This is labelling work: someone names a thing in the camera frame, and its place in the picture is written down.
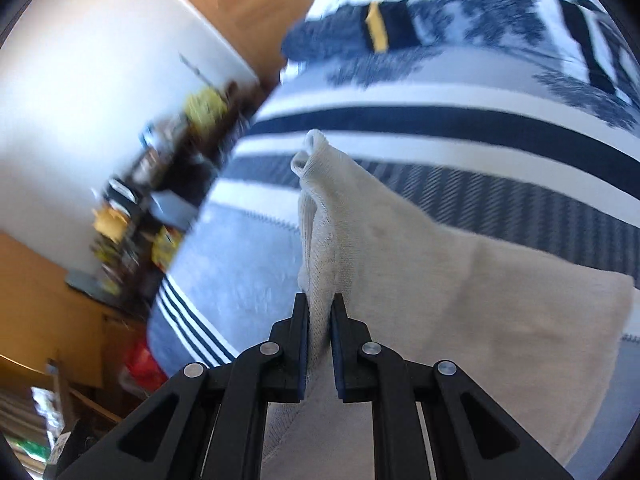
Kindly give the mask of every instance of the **clutter on shelf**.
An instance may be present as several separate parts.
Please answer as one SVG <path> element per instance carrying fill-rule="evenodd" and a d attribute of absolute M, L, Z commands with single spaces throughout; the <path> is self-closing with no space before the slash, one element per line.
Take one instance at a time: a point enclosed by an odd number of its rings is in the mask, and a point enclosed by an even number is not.
<path fill-rule="evenodd" d="M 72 271 L 66 283 L 97 301 L 146 318 L 150 302 L 196 217 L 228 147 L 225 137 L 246 124 L 241 112 L 255 101 L 232 82 L 189 95 L 184 110 L 149 123 L 142 152 L 123 175 L 112 176 L 94 209 L 91 275 Z"/>

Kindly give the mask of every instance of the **black linkage arm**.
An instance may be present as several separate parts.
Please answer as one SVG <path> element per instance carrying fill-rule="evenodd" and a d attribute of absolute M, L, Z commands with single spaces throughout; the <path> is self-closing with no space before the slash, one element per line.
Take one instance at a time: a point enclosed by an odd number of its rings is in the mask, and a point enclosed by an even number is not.
<path fill-rule="evenodd" d="M 78 446 L 66 444 L 44 478 L 258 480 L 268 403 L 305 393 L 308 316 L 297 294 L 268 341 L 228 365 L 185 366 L 89 451 L 77 457 Z M 339 294 L 331 337 L 338 396 L 371 403 L 376 480 L 430 480 L 428 454 L 438 480 L 571 480 L 455 363 L 405 361 L 348 317 Z M 639 434 L 636 422 L 601 480 L 640 478 Z M 2 478 L 22 480 L 9 453 L 0 446 Z"/>

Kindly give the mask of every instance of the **white wall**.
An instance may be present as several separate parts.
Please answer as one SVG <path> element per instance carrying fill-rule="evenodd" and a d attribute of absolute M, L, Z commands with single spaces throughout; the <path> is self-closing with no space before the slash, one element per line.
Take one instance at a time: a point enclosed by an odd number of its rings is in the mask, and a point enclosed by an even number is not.
<path fill-rule="evenodd" d="M 202 84 L 255 76 L 179 0 L 34 0 L 0 49 L 0 226 L 92 269 L 92 188 L 140 150 L 145 123 Z"/>

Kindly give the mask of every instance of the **white cloth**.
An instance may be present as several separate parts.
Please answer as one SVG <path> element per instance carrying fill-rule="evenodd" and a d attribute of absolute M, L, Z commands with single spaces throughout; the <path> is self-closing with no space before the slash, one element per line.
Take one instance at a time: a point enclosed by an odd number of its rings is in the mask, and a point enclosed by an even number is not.
<path fill-rule="evenodd" d="M 408 360 L 456 362 L 566 463 L 607 391 L 631 278 L 436 224 L 318 130 L 305 143 L 291 167 L 302 186 L 308 387 L 299 406 L 270 407 L 264 478 L 373 478 L 370 407 L 335 392 L 336 292 L 374 340 Z"/>

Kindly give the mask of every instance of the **red bag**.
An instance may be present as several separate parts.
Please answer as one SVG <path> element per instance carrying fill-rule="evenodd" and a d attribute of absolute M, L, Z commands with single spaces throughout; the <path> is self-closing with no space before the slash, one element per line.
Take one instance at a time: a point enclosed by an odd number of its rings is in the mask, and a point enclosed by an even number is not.
<path fill-rule="evenodd" d="M 146 335 L 142 336 L 129 349 L 125 356 L 124 365 L 138 386 L 148 392 L 156 391 L 168 377 L 161 370 L 146 345 Z"/>

